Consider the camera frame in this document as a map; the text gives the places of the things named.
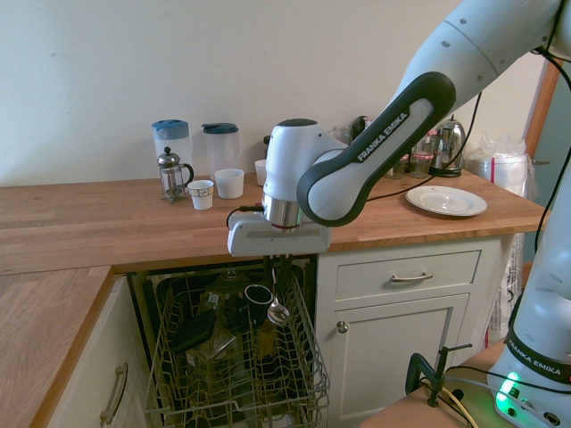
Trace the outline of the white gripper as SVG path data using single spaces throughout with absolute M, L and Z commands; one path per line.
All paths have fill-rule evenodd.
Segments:
M 294 229 L 279 229 L 260 213 L 234 213 L 228 221 L 228 252 L 234 257 L 265 257 L 265 276 L 269 286 L 275 285 L 274 266 L 279 256 L 277 278 L 291 275 L 292 255 L 325 252 L 332 230 L 313 222 L 302 222 Z

